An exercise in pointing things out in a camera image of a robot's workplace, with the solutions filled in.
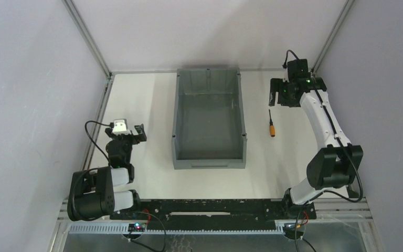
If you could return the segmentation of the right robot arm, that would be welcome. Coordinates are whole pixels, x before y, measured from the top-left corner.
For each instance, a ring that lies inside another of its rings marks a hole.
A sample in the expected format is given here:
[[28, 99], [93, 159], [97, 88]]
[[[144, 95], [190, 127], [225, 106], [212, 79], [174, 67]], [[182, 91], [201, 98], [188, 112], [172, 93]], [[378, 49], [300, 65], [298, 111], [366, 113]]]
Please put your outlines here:
[[270, 80], [269, 106], [304, 110], [313, 129], [317, 154], [306, 167], [306, 178], [285, 191], [282, 208], [286, 218], [296, 218], [324, 193], [334, 194], [351, 203], [363, 198], [358, 172], [364, 155], [344, 134], [331, 108], [322, 78], [303, 77], [285, 81]]

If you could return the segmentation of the orange handled screwdriver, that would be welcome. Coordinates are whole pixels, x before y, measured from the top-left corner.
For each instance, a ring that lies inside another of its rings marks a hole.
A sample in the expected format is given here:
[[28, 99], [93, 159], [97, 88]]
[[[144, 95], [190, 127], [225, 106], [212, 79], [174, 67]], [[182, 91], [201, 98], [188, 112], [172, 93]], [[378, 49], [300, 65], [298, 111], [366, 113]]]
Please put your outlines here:
[[269, 132], [270, 132], [270, 136], [275, 137], [275, 127], [274, 127], [273, 121], [272, 121], [271, 110], [268, 109], [268, 112], [269, 112]]

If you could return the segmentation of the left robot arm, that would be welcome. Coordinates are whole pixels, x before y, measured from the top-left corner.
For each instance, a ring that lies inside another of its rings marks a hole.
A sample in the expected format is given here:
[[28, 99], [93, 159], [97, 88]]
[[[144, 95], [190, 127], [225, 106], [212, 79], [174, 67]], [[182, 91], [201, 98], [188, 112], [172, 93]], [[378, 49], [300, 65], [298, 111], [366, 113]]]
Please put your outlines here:
[[147, 140], [144, 125], [136, 125], [136, 134], [124, 120], [105, 126], [110, 138], [103, 154], [107, 166], [75, 172], [72, 176], [67, 213], [72, 221], [93, 221], [120, 210], [137, 211], [140, 197], [136, 190], [115, 191], [117, 186], [134, 181], [131, 163], [133, 146]]

